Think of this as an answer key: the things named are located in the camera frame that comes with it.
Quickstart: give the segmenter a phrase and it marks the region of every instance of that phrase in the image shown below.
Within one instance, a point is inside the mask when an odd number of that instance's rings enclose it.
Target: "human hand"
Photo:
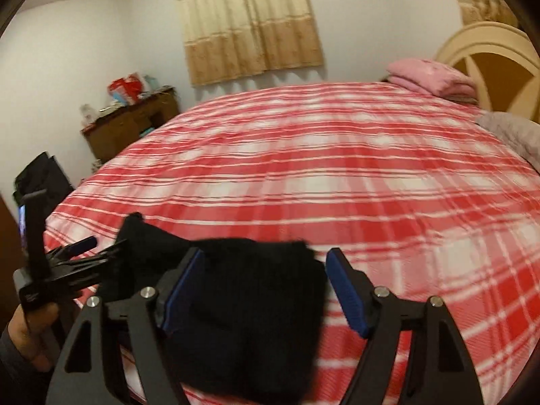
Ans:
[[[57,304],[50,303],[39,310],[29,312],[26,318],[22,307],[19,306],[7,325],[7,333],[15,348],[39,372],[48,372],[52,368],[39,336],[45,329],[51,327],[56,319],[58,319]]]

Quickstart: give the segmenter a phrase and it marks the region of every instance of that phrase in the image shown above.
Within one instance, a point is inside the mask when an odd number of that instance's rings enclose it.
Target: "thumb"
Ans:
[[[58,305],[49,303],[26,315],[26,324],[32,335],[40,335],[58,319]]]

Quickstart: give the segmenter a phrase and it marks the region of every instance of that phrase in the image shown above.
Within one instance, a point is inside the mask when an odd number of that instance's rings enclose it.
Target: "folded black clothing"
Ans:
[[[293,404],[310,388],[326,273],[304,242],[188,241],[126,217],[118,261],[98,295],[131,297],[177,267],[190,247],[206,256],[202,288],[183,327],[166,340],[169,369],[194,388],[263,404]]]

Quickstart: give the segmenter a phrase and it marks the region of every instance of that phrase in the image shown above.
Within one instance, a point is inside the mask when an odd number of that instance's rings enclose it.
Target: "pink blanket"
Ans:
[[[472,78],[440,62],[415,58],[401,59],[391,63],[387,71],[394,77],[418,85],[433,96],[476,97],[476,84]]]

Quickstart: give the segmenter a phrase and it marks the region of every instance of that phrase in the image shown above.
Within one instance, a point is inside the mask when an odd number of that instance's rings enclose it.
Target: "gray pillow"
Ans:
[[[540,173],[540,125],[510,113],[485,113],[476,123],[506,143]]]

